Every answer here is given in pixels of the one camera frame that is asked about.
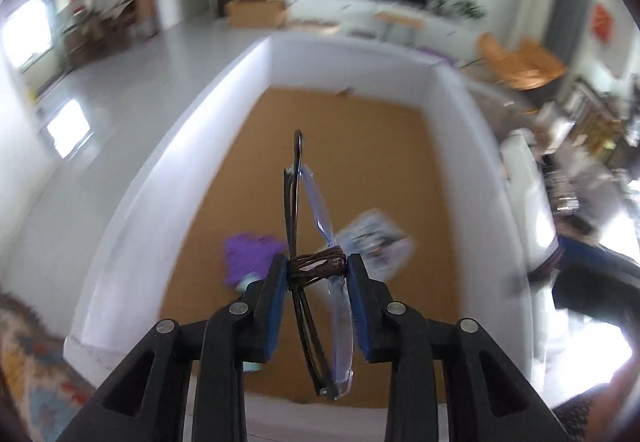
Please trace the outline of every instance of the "white floor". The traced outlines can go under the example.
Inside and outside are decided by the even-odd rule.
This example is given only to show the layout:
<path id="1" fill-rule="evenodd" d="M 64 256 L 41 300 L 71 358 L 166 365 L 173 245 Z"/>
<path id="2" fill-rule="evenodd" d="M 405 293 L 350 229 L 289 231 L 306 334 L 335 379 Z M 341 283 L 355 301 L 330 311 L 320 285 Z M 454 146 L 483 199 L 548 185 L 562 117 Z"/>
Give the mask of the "white floor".
<path id="1" fill-rule="evenodd" d="M 2 281 L 53 332 L 69 333 L 98 242 L 145 160 L 197 95 L 264 33 L 200 16 L 72 72 L 38 104 L 46 125 L 76 99 L 92 130 L 38 199 Z"/>

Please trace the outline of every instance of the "potted plant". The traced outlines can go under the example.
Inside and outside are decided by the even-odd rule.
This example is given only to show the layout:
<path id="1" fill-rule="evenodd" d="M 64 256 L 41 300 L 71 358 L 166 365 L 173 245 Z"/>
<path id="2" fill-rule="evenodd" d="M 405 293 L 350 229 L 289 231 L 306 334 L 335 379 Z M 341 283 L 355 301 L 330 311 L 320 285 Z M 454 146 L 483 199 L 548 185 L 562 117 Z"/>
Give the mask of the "potted plant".
<path id="1" fill-rule="evenodd" d="M 429 0 L 428 9 L 435 16 L 446 17 L 449 13 L 449 3 L 451 0 Z"/>
<path id="2" fill-rule="evenodd" d="M 452 11 L 461 19 L 478 22 L 486 17 L 486 8 L 480 6 L 476 0 L 455 0 L 451 5 Z"/>

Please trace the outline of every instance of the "cork floor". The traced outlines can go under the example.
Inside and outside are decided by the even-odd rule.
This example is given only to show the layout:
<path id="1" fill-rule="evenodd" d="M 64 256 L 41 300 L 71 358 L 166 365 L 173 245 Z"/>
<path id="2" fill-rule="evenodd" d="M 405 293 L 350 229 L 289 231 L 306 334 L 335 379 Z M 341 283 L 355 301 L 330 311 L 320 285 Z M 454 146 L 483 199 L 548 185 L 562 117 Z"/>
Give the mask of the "cork floor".
<path id="1" fill-rule="evenodd" d="M 251 232 L 286 239 L 282 173 L 292 163 L 295 129 L 305 136 L 303 161 L 314 172 L 334 230 L 364 211 L 381 210 L 416 244 L 411 260 L 387 282 L 393 297 L 426 317 L 459 319 L 446 196 L 421 113 L 385 102 L 278 88 L 268 89 L 257 102 L 212 181 L 182 247 L 161 316 L 181 324 L 199 321 L 236 298 L 223 284 L 225 238 Z M 298 252 L 321 247 L 302 190 Z M 321 298 L 308 294 L 321 337 L 327 340 L 328 311 Z M 351 392 L 338 404 L 386 408 L 390 365 L 367 364 L 356 350 L 353 369 Z M 317 400 L 290 298 L 273 359 L 246 374 L 245 389 L 301 403 Z"/>

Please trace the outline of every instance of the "desk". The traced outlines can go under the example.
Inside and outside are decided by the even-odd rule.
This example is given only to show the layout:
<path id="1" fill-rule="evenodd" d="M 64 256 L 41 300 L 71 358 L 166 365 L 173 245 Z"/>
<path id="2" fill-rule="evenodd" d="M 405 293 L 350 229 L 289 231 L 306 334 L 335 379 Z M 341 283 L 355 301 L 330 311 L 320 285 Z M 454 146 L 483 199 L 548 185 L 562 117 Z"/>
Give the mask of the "desk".
<path id="1" fill-rule="evenodd" d="M 331 21 L 294 20 L 287 23 L 289 30 L 298 30 L 309 34 L 323 34 L 326 36 L 337 34 L 340 25 Z"/>
<path id="2" fill-rule="evenodd" d="M 411 48 L 415 47 L 416 34 L 419 31 L 424 30 L 424 19 L 417 17 L 410 17 L 395 12 L 383 11 L 376 14 L 376 19 L 378 21 L 382 21 L 385 24 L 385 30 L 383 31 L 382 37 L 380 38 L 381 41 L 387 40 L 394 26 L 401 25 L 409 30 L 407 46 L 410 46 Z"/>
<path id="3" fill-rule="evenodd" d="M 142 39 L 158 33 L 154 0 L 121 0 L 117 5 L 103 12 L 102 17 L 107 26 L 112 28 L 126 46 L 129 46 L 127 28 L 131 25 L 136 25 L 136 36 Z"/>

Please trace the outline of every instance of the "tv stand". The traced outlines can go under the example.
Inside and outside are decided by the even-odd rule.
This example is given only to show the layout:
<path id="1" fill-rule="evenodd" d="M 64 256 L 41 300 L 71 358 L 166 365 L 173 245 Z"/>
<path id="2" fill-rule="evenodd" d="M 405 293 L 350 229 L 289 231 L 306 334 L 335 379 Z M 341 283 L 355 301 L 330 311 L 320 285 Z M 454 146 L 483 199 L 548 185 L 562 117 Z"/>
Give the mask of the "tv stand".
<path id="1" fill-rule="evenodd" d="M 386 41 L 389 34 L 393 31 L 396 25 L 401 25 L 409 30 L 407 46 L 415 48 L 416 34 L 418 31 L 424 30 L 424 19 L 419 17 L 409 17 L 396 12 L 383 11 L 376 14 L 376 19 L 382 21 L 385 24 L 385 29 L 382 33 L 382 41 Z"/>
<path id="2" fill-rule="evenodd" d="M 476 43 L 481 28 L 473 28 L 462 22 L 429 14 L 425 10 L 411 8 L 388 0 L 286 0 L 289 19 L 315 19 L 340 24 L 340 33 L 352 32 L 381 36 L 386 22 L 377 17 L 381 12 L 404 20 L 419 20 L 422 28 L 415 28 L 417 48 L 434 50 L 450 57 L 453 62 L 467 63 L 478 59 Z M 387 36 L 391 42 L 406 42 L 405 28 L 391 28 Z"/>

